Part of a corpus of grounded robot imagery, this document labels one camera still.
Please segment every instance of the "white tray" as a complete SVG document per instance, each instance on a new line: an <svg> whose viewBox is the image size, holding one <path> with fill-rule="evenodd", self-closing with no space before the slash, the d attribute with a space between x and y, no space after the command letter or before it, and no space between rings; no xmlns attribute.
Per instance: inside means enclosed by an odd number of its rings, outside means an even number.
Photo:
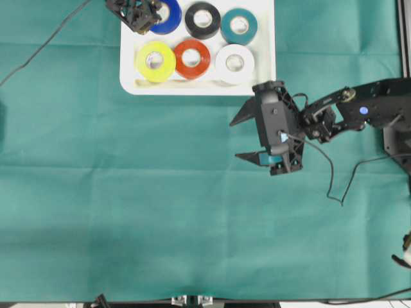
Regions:
<svg viewBox="0 0 411 308"><path fill-rule="evenodd" d="M219 31L213 38L202 41L210 50L212 62L209 70L199 79L187 81L174 73L164 83L154 84L146 81L134 67L137 52L147 42L154 40L164 42L174 49L183 40L190 39L184 16L186 10L196 2L195 0L179 0L183 14L182 21L180 26L168 35L157 35L152 32L139 35L133 33L122 23L120 83L128 93L133 95L251 96L253 85L276 79L274 0L208 0L206 2L213 4L222 17L233 8L245 8L256 16L259 29L254 40L247 46L256 59L256 69L252 79L241 85L226 85L219 81L214 68L214 60L217 52L227 45Z"/></svg>

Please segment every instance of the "blue tape roll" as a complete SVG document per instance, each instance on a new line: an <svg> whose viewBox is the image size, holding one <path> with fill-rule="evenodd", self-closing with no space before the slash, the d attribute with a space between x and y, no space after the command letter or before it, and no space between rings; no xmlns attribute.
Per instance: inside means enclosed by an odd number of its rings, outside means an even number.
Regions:
<svg viewBox="0 0 411 308"><path fill-rule="evenodd" d="M150 30L156 34L165 35L177 29L181 22L182 12L177 0L161 0L161 3L168 6L170 15L166 21L152 26Z"/></svg>
<svg viewBox="0 0 411 308"><path fill-rule="evenodd" d="M244 33L236 33L231 28L232 21L237 17L242 17L248 23L248 29ZM235 8L228 11L221 23L222 35L229 44L247 45L256 36L257 30L258 22L256 17L250 11L243 8Z"/></svg>

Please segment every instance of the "blue led light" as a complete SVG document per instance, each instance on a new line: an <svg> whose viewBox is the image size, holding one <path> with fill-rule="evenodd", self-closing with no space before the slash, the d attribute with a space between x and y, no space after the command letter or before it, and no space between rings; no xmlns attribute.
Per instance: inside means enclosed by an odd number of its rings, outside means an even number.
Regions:
<svg viewBox="0 0 411 308"><path fill-rule="evenodd" d="M360 113L363 115L367 115L368 114L368 108L367 107L361 107L360 108Z"/></svg>

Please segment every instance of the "teal tablecloth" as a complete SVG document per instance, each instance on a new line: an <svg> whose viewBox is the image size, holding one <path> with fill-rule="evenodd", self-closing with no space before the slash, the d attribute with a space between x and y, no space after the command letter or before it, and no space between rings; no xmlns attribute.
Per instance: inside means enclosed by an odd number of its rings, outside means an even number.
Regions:
<svg viewBox="0 0 411 308"><path fill-rule="evenodd" d="M0 73L81 1L1 1ZM312 100L401 75L395 0L277 0L277 68ZM408 287L396 266L410 228L407 177L364 166L345 208L328 163L269 177L234 154L246 98L136 97L119 84L119 21L94 0L0 89L0 301L364 298ZM342 193L381 132L323 148Z"/></svg>

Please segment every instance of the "electrical wire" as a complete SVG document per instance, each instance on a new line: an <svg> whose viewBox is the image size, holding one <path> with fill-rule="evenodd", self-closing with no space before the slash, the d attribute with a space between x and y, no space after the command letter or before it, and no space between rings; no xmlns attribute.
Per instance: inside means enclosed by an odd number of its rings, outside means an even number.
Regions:
<svg viewBox="0 0 411 308"><path fill-rule="evenodd" d="M350 190L350 188L351 188L351 185L353 184L353 181L354 181L356 172L357 172L358 168L359 168L361 165L370 164L370 163L372 163L372 162L378 162L378 161L387 160L387 159L391 159L391 158L402 158L402 157L411 157L411 153L403 153L403 154L389 155L389 156L380 157L380 158L363 160L362 162L357 163L357 165L355 165L355 167L354 167L354 169L353 169L353 173L352 173L351 178L350 178L350 180L349 180L348 186L347 186L347 188L345 189L344 196L343 196L343 198L342 198L342 203L344 203L345 198L347 197L348 192L349 192L349 190Z"/></svg>
<svg viewBox="0 0 411 308"><path fill-rule="evenodd" d="M327 192L327 198L333 201L337 201L342 207L344 206L344 201L340 200L336 197L332 197L331 196L331 191L333 190L333 186L334 186L334 163L332 161L332 159L326 154L326 152L324 152L322 149L320 149L320 147L316 146L314 143L298 138L296 136L293 135L289 135L287 134L289 138L293 139L293 140L297 140L299 142L305 143L309 146L311 146L312 148L315 148L318 152L320 152L325 158L326 160L328 160L329 165L331 166L331 179L329 181L329 188L328 188L328 192Z"/></svg>
<svg viewBox="0 0 411 308"><path fill-rule="evenodd" d="M411 308L410 306L408 306L404 301L402 301L402 300L400 300L399 301L401 304L403 304L405 307L407 307L407 308Z"/></svg>
<svg viewBox="0 0 411 308"><path fill-rule="evenodd" d="M359 163L357 163L357 165L355 165L353 172L351 173L351 178L349 179L349 183L344 191L344 195L342 197L342 199L338 199L336 197L332 197L331 196L331 192L333 190L333 186L334 186L334 177L335 177L335 172L334 172L334 163L332 161L332 159L322 150L320 149L318 146L316 146L314 143L298 138L296 136L293 135L288 135L289 138L297 140L299 142L303 142L309 146L311 146L312 148L315 148L317 151L319 151L329 162L330 166L331 166L331 180L329 181L329 189L327 192L327 198L331 199L333 201L337 201L342 207L344 206L344 202L345 199L347 198L348 192L354 182L355 176L357 174L358 168L361 165L364 164L370 164L372 162L378 162L378 161L382 161L382 160L387 160L387 159L391 159L391 158L403 158L403 157L411 157L411 153L402 153L402 154L395 154L395 155L389 155L389 156L385 156L385 157L379 157L379 158L373 158L373 159L369 159L369 160L363 160Z"/></svg>
<svg viewBox="0 0 411 308"><path fill-rule="evenodd" d="M304 107L307 108L308 107L308 95L305 93L297 93L296 95L292 96L292 98L305 98L306 101L304 103Z"/></svg>
<svg viewBox="0 0 411 308"><path fill-rule="evenodd" d="M338 302L338 303L333 303L333 302L325 302L324 304L327 305L333 305L333 306L341 306L341 305L355 305L355 304L365 304L365 303L371 303L371 302L376 302L378 300L386 300L388 298L392 298L393 296L401 295L403 293L411 292L411 287L403 290L399 290L387 295L383 295L377 298L371 298L369 300L357 300L355 302Z"/></svg>
<svg viewBox="0 0 411 308"><path fill-rule="evenodd" d="M32 54L29 59L27 59L27 61L25 63L23 63L22 65L18 66L17 68L15 68L14 70L12 70L6 77L4 77L4 79L2 79L0 81L0 87L2 87L15 73L19 72L20 70L24 69L27 65L30 64L30 62L43 50L43 48L45 48L50 42L51 40L53 40L55 38L55 36L62 30L62 28L75 16L77 15L78 12L80 12L81 10L83 10L89 3L91 2L91 0L86 0L84 1L78 8L76 8L74 11L72 11L60 24L60 26L53 32L53 34L47 39L47 41L45 41L43 43L43 45L41 45L38 50L36 50L34 52L34 54Z"/></svg>

